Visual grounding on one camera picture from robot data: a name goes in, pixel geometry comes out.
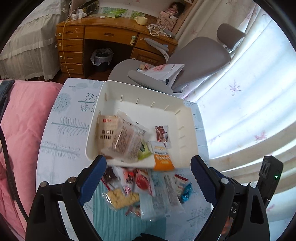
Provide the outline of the silver red snack bag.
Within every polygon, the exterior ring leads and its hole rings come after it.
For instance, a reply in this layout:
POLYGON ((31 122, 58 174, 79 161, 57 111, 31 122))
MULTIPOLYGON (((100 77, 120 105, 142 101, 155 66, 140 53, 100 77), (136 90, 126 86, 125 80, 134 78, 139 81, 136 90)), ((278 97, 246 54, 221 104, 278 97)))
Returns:
POLYGON ((149 169, 119 168, 118 176, 125 195, 146 193, 155 196, 154 183, 149 169))

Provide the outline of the beige soda cracker packet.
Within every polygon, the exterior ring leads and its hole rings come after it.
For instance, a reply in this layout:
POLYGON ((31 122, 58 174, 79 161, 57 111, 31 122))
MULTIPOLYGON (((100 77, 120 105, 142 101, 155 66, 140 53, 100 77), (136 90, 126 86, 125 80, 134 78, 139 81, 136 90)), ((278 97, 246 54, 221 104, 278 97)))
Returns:
POLYGON ((102 149, 111 146, 118 121, 119 118, 116 115, 98 115, 95 137, 99 154, 101 154, 102 149))

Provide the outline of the lace covered cabinet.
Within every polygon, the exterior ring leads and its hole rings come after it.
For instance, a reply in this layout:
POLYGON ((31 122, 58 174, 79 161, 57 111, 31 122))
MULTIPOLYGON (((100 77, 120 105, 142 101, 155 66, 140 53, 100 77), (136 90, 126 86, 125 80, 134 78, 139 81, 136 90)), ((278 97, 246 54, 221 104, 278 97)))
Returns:
POLYGON ((51 80, 60 70, 55 36, 69 1, 43 1, 18 26, 1 52, 1 78, 51 80))

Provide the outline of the blue white candy packet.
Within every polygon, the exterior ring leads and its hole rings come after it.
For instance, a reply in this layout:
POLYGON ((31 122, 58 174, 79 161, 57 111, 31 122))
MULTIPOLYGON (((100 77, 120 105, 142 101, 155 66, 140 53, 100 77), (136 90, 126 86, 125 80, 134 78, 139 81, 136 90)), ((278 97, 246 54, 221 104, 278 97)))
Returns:
POLYGON ((192 183, 188 178, 181 175, 174 175, 175 191, 181 204, 187 202, 192 194, 192 183))

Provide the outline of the floral sheer curtain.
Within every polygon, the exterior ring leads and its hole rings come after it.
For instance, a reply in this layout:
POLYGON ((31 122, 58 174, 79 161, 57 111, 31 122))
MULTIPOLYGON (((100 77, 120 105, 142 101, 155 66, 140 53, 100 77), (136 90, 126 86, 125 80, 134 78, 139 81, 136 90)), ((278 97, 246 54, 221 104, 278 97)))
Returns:
POLYGON ((198 1, 180 28, 178 47, 197 37, 217 39, 229 24, 245 33, 229 65, 186 100, 198 104, 209 162, 240 183, 258 179, 264 156, 283 163, 267 208, 271 240, 295 214, 295 50, 278 24, 254 1, 198 1))

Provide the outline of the white plastic bag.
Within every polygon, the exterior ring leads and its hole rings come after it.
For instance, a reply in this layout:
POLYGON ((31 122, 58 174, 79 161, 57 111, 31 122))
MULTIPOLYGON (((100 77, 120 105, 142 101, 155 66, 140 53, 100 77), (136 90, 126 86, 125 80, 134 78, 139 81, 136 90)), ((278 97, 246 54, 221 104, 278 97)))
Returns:
POLYGON ((184 64, 163 64, 151 67, 147 70, 137 70, 144 75, 164 82, 168 87, 172 87, 178 74, 184 68, 184 64))

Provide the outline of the clear brown cake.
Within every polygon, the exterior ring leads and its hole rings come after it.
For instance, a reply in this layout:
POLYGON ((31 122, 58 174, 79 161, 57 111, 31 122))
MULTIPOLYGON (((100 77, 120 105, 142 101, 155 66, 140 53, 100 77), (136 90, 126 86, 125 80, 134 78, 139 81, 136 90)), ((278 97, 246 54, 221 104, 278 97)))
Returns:
POLYGON ((115 125, 108 129, 111 138, 102 146, 100 153, 125 163, 137 162, 142 142, 149 136, 148 128, 136 123, 120 110, 113 118, 115 125))

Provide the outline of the cream mug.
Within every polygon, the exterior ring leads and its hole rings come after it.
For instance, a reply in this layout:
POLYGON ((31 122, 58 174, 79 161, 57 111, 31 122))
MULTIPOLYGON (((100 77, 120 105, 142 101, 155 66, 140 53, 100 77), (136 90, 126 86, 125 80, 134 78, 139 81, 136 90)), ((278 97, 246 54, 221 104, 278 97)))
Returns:
POLYGON ((147 24, 148 18, 144 16, 137 16, 135 21, 138 25, 145 26, 147 24))

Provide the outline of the white power strip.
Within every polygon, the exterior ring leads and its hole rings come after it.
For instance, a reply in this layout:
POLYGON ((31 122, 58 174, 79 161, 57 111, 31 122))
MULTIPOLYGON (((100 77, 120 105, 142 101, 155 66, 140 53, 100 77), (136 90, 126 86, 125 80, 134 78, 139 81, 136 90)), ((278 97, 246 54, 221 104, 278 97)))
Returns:
POLYGON ((76 9, 70 13, 71 20, 77 20, 86 17, 87 14, 82 9, 76 9))

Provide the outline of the wooden desk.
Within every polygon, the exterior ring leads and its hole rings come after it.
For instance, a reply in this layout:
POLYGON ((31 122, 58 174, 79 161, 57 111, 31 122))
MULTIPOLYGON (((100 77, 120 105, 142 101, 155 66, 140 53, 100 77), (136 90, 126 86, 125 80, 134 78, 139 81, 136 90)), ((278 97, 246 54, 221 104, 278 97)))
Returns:
POLYGON ((165 63, 160 51, 147 44, 145 38, 155 40, 174 52, 178 42, 163 34, 152 36, 146 26, 127 18, 86 17, 63 21, 56 29, 57 49, 61 71, 67 77, 96 76, 106 80, 112 68, 126 59, 141 60, 152 65, 165 63), (91 55, 98 49, 111 49, 111 63, 94 66, 91 55))

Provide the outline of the green label rice puff pack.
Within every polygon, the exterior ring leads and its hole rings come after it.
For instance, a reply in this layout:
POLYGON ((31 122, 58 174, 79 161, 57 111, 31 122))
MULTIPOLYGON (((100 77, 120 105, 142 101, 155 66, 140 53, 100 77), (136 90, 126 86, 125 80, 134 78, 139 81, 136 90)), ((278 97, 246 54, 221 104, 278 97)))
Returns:
POLYGON ((152 155, 152 152, 149 150, 148 145, 146 142, 141 142, 139 152, 138 152, 138 160, 143 160, 152 155))

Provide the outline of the red label date pack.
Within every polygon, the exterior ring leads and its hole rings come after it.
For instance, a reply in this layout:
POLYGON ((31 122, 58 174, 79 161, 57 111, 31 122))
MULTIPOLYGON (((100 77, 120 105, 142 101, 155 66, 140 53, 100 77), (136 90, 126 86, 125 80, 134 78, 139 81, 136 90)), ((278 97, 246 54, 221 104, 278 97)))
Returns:
POLYGON ((120 179, 116 176, 112 167, 106 168, 106 171, 103 177, 101 178, 101 180, 103 184, 106 186, 108 191, 115 190, 115 189, 122 190, 120 179))

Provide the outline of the dark red chocolate packet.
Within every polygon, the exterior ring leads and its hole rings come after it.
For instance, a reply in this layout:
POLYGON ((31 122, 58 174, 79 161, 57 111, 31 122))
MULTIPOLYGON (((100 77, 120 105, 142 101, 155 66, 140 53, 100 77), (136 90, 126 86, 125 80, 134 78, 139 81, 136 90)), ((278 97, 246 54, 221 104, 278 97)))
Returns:
POLYGON ((167 149, 171 148, 168 126, 155 126, 156 137, 158 142, 162 142, 167 149))

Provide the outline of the teal striped placemat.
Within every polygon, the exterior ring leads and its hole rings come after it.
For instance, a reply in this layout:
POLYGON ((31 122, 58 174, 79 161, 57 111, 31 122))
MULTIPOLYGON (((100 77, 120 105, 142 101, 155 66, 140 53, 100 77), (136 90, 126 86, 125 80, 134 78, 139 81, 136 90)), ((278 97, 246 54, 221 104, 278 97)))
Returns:
POLYGON ((134 240, 142 233, 165 238, 166 219, 142 221, 133 214, 126 216, 126 208, 110 208, 103 194, 107 188, 99 183, 93 194, 93 225, 102 240, 134 240))

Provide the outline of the tree print tablecloth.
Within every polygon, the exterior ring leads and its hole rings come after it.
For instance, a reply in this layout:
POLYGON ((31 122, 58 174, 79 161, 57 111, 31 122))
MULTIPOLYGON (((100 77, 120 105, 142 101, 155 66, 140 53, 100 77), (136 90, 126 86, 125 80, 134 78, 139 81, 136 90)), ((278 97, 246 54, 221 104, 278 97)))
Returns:
MULTIPOLYGON (((64 183, 90 165, 86 158, 87 134, 97 98, 102 87, 98 80, 69 78, 60 90, 43 133, 37 161, 36 184, 64 183)), ((205 224, 211 206, 190 169, 180 169, 188 178, 193 193, 184 204, 184 213, 166 218, 165 240, 193 240, 205 224)), ((93 223, 93 199, 84 205, 93 223)))

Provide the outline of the white plastic storage bin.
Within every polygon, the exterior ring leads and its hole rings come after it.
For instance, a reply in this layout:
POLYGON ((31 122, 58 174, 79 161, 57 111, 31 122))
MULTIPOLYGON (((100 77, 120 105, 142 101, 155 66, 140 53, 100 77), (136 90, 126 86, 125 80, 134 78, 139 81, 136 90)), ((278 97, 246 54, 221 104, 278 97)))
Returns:
POLYGON ((98 115, 124 112, 132 121, 147 129, 149 141, 156 140, 156 126, 168 126, 171 148, 168 149, 175 168, 189 168, 198 154, 194 111, 180 98, 147 88, 108 80, 102 84, 86 140, 85 155, 93 161, 98 152, 98 115))

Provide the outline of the dark blue jeans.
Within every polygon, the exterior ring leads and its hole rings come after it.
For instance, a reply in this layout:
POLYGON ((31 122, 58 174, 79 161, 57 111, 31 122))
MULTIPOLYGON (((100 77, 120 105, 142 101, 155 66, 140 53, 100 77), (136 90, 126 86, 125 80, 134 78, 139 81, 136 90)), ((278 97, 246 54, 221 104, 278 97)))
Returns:
POLYGON ((8 105, 8 95, 10 89, 13 87, 15 80, 3 80, 0 85, 0 119, 3 118, 4 112, 8 105))

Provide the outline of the pink bed quilt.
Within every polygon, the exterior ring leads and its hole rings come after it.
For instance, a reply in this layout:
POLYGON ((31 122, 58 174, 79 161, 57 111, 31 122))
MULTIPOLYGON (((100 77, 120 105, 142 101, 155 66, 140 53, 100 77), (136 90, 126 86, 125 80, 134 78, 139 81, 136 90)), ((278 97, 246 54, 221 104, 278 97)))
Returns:
POLYGON ((62 88, 55 82, 17 80, 8 92, 1 120, 22 205, 30 212, 35 196, 39 148, 52 106, 62 88))

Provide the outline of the yellow rice puff pack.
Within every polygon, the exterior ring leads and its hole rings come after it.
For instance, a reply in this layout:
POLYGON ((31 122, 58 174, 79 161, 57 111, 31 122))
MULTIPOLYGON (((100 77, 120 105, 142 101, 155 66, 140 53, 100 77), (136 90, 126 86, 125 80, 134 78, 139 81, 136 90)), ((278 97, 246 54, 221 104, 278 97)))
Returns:
POLYGON ((139 202, 138 193, 131 192, 126 196, 120 189, 104 192, 102 198, 112 210, 119 210, 139 202))

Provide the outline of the lined trash bin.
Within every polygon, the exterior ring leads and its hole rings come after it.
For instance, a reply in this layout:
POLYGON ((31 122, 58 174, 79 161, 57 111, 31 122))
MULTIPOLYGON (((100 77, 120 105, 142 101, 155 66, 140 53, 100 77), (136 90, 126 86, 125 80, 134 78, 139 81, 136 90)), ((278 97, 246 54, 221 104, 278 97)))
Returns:
POLYGON ((92 53, 90 60, 95 66, 100 66, 102 63, 107 63, 109 65, 112 61, 112 57, 113 52, 111 49, 98 49, 92 53))

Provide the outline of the small nut snack packet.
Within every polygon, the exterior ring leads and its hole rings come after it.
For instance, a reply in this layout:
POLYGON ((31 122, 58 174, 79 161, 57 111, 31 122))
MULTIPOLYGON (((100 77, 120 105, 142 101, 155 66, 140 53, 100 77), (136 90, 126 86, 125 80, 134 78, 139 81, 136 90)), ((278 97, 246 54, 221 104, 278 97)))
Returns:
POLYGON ((142 212, 141 212, 141 209, 140 209, 140 205, 131 205, 131 206, 129 206, 129 208, 127 209, 125 215, 126 216, 133 215, 135 217, 141 217, 142 212))

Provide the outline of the orange white snack bar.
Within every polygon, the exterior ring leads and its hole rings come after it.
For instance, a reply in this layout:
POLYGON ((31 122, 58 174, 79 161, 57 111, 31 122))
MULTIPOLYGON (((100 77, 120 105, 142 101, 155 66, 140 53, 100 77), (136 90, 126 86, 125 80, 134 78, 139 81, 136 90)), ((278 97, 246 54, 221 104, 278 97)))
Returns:
POLYGON ((151 141, 152 153, 154 156, 155 171, 172 171, 174 165, 171 161, 170 155, 166 149, 166 146, 162 142, 151 141))

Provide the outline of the grey office chair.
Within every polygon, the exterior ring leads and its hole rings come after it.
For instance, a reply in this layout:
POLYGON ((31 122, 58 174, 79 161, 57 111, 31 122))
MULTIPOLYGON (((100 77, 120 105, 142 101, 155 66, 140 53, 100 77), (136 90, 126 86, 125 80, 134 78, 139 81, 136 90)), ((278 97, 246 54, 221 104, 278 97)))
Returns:
POLYGON ((185 47, 168 56, 168 49, 157 41, 145 38, 147 44, 163 53, 165 64, 184 64, 172 87, 137 70, 147 70, 153 65, 138 60, 124 60, 111 71, 108 79, 146 87, 180 98, 187 95, 190 86, 200 86, 205 80, 224 69, 231 61, 231 53, 239 46, 245 34, 229 24, 221 24, 217 30, 217 41, 208 37, 197 37, 185 47))

